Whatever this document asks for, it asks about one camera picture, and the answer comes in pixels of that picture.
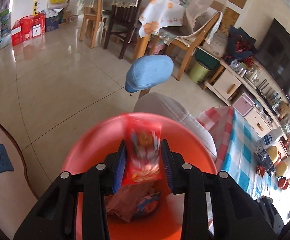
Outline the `dark blue flower bouquet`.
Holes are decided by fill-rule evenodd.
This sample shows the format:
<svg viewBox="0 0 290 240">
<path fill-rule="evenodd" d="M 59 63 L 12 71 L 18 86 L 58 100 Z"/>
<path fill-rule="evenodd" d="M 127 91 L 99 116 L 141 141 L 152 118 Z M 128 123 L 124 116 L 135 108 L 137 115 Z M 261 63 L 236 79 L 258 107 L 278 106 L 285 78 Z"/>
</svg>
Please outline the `dark blue flower bouquet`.
<svg viewBox="0 0 290 240">
<path fill-rule="evenodd" d="M 256 54 L 256 40 L 248 35 L 241 27 L 230 26 L 227 38 L 226 52 L 224 59 L 227 62 L 233 60 L 243 61 L 249 56 Z"/>
</svg>

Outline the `white TV cabinet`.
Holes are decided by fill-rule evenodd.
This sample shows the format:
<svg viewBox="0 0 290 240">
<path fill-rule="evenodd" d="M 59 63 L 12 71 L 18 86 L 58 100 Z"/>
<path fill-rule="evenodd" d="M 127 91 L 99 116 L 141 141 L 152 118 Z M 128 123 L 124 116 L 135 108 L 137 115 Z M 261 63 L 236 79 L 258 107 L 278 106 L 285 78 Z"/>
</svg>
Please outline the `white TV cabinet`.
<svg viewBox="0 0 290 240">
<path fill-rule="evenodd" d="M 224 60 L 220 60 L 216 72 L 205 81 L 203 88 L 208 88 L 226 105 L 234 107 L 260 137 L 281 125 L 265 99 Z"/>
</svg>

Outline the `red gift boxes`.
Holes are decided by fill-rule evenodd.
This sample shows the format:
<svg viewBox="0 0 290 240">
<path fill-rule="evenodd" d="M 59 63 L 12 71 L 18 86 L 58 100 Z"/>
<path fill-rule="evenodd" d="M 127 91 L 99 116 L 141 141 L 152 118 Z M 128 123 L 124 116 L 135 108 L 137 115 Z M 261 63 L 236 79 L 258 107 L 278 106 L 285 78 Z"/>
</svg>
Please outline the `red gift boxes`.
<svg viewBox="0 0 290 240">
<path fill-rule="evenodd" d="M 11 29 L 11 42 L 16 46 L 33 37 L 40 36 L 45 33 L 46 15 L 38 13 L 37 15 L 24 16 L 17 20 Z"/>
</svg>

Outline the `green trash bin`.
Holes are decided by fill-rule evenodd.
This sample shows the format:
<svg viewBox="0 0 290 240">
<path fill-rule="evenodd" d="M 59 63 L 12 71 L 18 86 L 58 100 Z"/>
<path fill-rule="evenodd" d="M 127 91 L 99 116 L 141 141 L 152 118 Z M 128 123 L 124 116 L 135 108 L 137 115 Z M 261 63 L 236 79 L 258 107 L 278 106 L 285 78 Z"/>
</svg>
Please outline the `green trash bin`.
<svg viewBox="0 0 290 240">
<path fill-rule="evenodd" d="M 195 61 L 188 75 L 193 82 L 202 83 L 209 72 L 210 68 L 200 61 Z"/>
</svg>

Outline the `light wooden chair right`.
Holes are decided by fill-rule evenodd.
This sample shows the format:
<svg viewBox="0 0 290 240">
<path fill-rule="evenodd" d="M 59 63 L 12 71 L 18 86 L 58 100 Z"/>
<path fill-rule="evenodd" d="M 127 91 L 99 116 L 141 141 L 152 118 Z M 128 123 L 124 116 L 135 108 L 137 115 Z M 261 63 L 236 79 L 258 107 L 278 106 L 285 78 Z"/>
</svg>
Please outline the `light wooden chair right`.
<svg viewBox="0 0 290 240">
<path fill-rule="evenodd" d="M 182 59 L 176 80 L 180 81 L 182 74 L 185 72 L 189 61 L 194 54 L 196 48 L 203 42 L 210 43 L 212 36 L 218 30 L 223 13 L 217 11 L 198 31 L 189 35 L 189 37 L 176 37 L 168 44 L 166 55 L 171 55 L 175 47 L 185 51 L 184 58 Z"/>
</svg>

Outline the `light wooden chair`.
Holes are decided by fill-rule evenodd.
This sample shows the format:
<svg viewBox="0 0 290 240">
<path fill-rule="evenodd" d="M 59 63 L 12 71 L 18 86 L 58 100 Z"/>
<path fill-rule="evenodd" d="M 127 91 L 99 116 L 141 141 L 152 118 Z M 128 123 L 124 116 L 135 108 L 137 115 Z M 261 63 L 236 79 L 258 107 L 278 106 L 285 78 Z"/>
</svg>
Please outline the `light wooden chair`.
<svg viewBox="0 0 290 240">
<path fill-rule="evenodd" d="M 82 8 L 83 18 L 79 41 L 84 38 L 84 33 L 90 33 L 90 48 L 95 47 L 97 31 L 102 21 L 102 0 L 79 0 L 78 6 Z"/>
<path fill-rule="evenodd" d="M 210 43 L 212 36 L 218 30 L 223 13 L 217 11 L 198 31 L 189 35 L 189 37 L 176 37 L 168 44 L 166 55 L 171 55 L 175 47 L 185 51 L 184 58 L 182 59 L 176 80 L 180 81 L 182 74 L 185 72 L 189 61 L 194 54 L 196 48 L 203 42 Z"/>
</svg>

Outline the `pink wrapper trash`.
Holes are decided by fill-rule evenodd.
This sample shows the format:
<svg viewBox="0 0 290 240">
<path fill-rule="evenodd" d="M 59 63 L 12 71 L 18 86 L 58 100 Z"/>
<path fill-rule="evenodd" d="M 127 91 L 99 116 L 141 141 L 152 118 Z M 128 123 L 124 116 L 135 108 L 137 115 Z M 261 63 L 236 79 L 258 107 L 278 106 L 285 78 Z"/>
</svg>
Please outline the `pink wrapper trash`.
<svg viewBox="0 0 290 240">
<path fill-rule="evenodd" d="M 151 214 L 157 208 L 161 193 L 154 182 L 122 186 L 115 194 L 105 197 L 108 215 L 116 215 L 125 222 Z"/>
</svg>

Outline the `light wooden chair far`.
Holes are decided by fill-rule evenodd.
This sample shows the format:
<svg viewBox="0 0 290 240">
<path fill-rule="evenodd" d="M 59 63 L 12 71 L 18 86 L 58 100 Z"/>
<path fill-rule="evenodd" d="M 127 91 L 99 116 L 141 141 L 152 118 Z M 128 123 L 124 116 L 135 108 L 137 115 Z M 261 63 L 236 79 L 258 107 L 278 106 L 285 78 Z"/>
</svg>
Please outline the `light wooden chair far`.
<svg viewBox="0 0 290 240">
<path fill-rule="evenodd" d="M 79 0 L 78 6 L 82 8 L 83 18 L 79 41 L 84 38 L 84 33 L 90 33 L 90 48 L 95 47 L 97 31 L 102 21 L 102 0 Z"/>
</svg>

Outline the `dark wooden dining chair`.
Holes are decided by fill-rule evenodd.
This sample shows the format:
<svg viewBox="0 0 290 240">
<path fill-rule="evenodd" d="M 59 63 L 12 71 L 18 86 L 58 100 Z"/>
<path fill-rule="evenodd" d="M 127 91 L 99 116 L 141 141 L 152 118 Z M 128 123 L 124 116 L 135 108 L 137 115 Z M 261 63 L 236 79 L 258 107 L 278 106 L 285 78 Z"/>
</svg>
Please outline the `dark wooden dining chair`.
<svg viewBox="0 0 290 240">
<path fill-rule="evenodd" d="M 111 36 L 122 40 L 123 45 L 118 57 L 120 60 L 124 57 L 127 46 L 136 30 L 141 3 L 142 0 L 111 1 L 112 10 L 106 31 L 104 49 L 107 49 Z"/>
</svg>

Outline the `white plastic milk bottle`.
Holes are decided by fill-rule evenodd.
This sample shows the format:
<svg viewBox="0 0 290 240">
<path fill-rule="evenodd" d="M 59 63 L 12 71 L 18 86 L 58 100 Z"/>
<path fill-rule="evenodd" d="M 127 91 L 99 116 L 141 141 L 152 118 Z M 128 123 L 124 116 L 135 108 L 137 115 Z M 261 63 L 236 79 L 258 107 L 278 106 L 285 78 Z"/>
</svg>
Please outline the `white plastic milk bottle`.
<svg viewBox="0 0 290 240">
<path fill-rule="evenodd" d="M 283 134 L 284 133 L 281 127 L 273 129 L 264 137 L 262 137 L 261 139 L 255 142 L 255 148 L 267 149 L 270 146 L 273 146 L 274 144 L 276 144 L 276 142 L 279 141 L 279 139 L 283 136 Z"/>
</svg>

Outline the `beige sofa cushion teapot print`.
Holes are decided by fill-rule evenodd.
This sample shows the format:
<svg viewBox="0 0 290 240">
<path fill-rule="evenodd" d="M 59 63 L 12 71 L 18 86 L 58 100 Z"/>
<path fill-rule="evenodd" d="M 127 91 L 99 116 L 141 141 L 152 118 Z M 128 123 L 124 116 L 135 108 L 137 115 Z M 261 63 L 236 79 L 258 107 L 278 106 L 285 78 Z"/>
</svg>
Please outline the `beige sofa cushion teapot print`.
<svg viewBox="0 0 290 240">
<path fill-rule="evenodd" d="M 0 230 L 8 239 L 13 239 L 36 202 L 22 152 L 0 124 Z"/>
</svg>

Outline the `red plastic trash bucket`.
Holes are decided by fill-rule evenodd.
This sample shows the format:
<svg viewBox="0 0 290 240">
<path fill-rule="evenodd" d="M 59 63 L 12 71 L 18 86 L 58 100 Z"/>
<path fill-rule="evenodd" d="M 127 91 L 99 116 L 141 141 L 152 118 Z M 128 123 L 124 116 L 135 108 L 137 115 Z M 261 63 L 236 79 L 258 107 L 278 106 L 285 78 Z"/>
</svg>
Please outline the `red plastic trash bucket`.
<svg viewBox="0 0 290 240">
<path fill-rule="evenodd" d="M 126 222 L 119 217 L 108 217 L 111 239 L 180 239 L 181 224 L 172 218 L 166 197 L 170 194 L 160 150 L 146 150 L 149 143 L 166 139 L 171 151 L 183 156 L 185 162 L 203 172 L 215 174 L 216 166 L 202 140 L 189 129 L 164 116 L 149 113 L 121 114 L 89 129 L 66 157 L 63 171 L 71 174 L 86 172 L 116 152 L 122 140 L 127 146 L 140 144 L 141 156 L 128 157 L 122 186 L 152 185 L 160 194 L 158 207 L 152 215 Z"/>
</svg>

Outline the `red snack packet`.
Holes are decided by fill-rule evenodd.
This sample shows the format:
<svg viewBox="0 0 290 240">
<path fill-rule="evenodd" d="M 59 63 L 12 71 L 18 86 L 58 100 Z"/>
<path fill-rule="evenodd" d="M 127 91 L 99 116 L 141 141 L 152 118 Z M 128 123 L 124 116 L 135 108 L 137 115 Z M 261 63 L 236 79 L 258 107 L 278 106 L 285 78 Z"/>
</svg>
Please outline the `red snack packet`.
<svg viewBox="0 0 290 240">
<path fill-rule="evenodd" d="M 128 116 L 126 119 L 126 167 L 123 185 L 139 184 L 161 178 L 160 122 Z"/>
</svg>

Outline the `black television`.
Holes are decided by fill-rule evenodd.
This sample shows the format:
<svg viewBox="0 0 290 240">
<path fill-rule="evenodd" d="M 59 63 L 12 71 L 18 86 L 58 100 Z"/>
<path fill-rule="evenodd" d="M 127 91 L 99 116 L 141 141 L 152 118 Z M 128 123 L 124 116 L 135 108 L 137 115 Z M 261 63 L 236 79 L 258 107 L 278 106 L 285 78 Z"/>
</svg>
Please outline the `black television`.
<svg viewBox="0 0 290 240">
<path fill-rule="evenodd" d="M 272 76 L 290 102 L 290 34 L 278 20 L 273 19 L 255 58 Z"/>
</svg>

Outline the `white orange-print tablecloth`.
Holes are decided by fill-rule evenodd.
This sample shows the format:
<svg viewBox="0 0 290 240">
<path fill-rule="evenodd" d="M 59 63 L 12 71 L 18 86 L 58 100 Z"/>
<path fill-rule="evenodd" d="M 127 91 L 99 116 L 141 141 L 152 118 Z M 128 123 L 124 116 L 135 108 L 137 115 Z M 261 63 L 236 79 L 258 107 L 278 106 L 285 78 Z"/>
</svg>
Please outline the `white orange-print tablecloth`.
<svg viewBox="0 0 290 240">
<path fill-rule="evenodd" d="M 170 0 L 150 0 L 139 17 L 140 38 L 157 34 L 164 27 L 181 27 L 185 7 Z"/>
</svg>

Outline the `blue cushioned stool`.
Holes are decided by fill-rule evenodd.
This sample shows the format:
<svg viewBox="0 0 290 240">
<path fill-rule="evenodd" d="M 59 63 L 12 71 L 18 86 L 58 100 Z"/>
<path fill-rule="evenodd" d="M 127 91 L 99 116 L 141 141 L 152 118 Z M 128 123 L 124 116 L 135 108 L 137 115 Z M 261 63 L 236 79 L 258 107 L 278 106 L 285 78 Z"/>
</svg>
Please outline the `blue cushioned stool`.
<svg viewBox="0 0 290 240">
<path fill-rule="evenodd" d="M 174 62 L 167 55 L 147 55 L 135 60 L 127 71 L 125 90 L 135 93 L 166 82 L 172 75 Z"/>
</svg>

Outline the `blue checkered tablecloth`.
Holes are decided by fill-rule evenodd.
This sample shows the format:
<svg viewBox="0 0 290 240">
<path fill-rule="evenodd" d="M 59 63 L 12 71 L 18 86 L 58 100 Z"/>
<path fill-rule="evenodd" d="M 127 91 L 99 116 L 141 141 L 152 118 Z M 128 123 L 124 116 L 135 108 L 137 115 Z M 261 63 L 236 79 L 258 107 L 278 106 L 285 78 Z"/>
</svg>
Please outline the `blue checkered tablecloth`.
<svg viewBox="0 0 290 240">
<path fill-rule="evenodd" d="M 253 199 L 262 196 L 278 199 L 282 190 L 277 179 L 267 173 L 261 177 L 256 172 L 252 146 L 259 136 L 238 111 L 231 106 L 212 107 L 200 113 L 197 120 L 214 140 L 218 171 L 227 172 Z"/>
</svg>

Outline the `yellow pear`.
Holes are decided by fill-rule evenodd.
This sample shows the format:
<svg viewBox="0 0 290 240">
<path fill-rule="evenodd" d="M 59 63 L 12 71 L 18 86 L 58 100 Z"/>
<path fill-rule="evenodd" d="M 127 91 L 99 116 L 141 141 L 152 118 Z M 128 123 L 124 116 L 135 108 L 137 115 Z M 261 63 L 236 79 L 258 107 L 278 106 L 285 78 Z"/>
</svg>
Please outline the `yellow pear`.
<svg viewBox="0 0 290 240">
<path fill-rule="evenodd" d="M 285 177 L 285 174 L 288 172 L 288 165 L 285 161 L 280 161 L 275 168 L 277 177 Z"/>
</svg>

